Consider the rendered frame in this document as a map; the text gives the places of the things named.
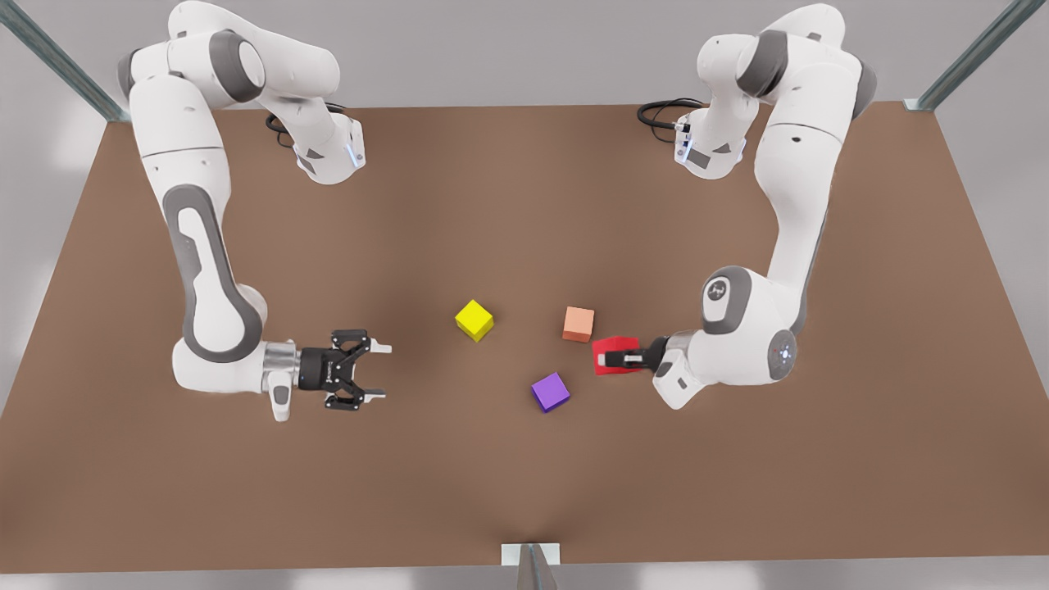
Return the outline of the red wooden cube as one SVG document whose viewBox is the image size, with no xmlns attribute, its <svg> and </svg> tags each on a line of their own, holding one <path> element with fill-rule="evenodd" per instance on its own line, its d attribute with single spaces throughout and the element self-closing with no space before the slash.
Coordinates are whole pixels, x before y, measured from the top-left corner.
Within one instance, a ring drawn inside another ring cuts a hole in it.
<svg viewBox="0 0 1049 590">
<path fill-rule="evenodd" d="M 602 359 L 607 360 L 608 352 L 640 350 L 637 337 L 615 336 L 593 340 L 591 347 L 593 353 L 593 373 L 595 374 L 627 374 L 640 372 L 640 370 L 644 368 L 644 365 L 622 366 L 623 361 L 621 357 L 619 357 L 619 365 L 605 366 L 601 361 Z"/>
</svg>

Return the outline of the silver frame post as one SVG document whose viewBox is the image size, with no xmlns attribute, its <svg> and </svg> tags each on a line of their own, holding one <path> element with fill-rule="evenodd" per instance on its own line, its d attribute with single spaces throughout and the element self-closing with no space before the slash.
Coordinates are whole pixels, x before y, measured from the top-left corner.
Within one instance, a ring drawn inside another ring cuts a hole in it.
<svg viewBox="0 0 1049 590">
<path fill-rule="evenodd" d="M 0 24 L 3 24 L 49 70 L 83 98 L 107 122 L 129 122 L 130 117 L 106 91 L 74 63 L 14 0 L 0 0 Z"/>
<path fill-rule="evenodd" d="M 501 565 L 517 568 L 516 590 L 558 590 L 551 565 L 561 564 L 561 545 L 502 544 Z"/>
<path fill-rule="evenodd" d="M 1014 34 L 1020 26 L 1046 3 L 1046 0 L 1011 0 L 1008 7 L 985 27 L 975 41 L 961 52 L 943 73 L 936 78 L 920 97 L 906 98 L 903 106 L 911 112 L 934 112 L 986 60 Z"/>
</svg>

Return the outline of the yellow wooden cube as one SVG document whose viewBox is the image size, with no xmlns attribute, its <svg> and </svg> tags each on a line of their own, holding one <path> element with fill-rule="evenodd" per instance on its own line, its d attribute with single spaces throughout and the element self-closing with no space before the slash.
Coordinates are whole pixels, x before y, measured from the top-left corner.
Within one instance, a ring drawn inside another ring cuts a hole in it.
<svg viewBox="0 0 1049 590">
<path fill-rule="evenodd" d="M 477 343 L 494 326 L 494 317 L 476 300 L 470 300 L 456 314 L 456 325 Z"/>
</svg>

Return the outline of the purple wooden cube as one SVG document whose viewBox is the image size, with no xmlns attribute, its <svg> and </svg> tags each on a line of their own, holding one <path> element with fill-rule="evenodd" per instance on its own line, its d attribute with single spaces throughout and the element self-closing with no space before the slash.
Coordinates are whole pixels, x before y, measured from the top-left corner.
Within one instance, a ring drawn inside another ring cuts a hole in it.
<svg viewBox="0 0 1049 590">
<path fill-rule="evenodd" d="M 558 372 L 548 374 L 539 379 L 529 386 L 529 391 L 542 412 L 554 410 L 570 399 L 570 391 Z"/>
</svg>

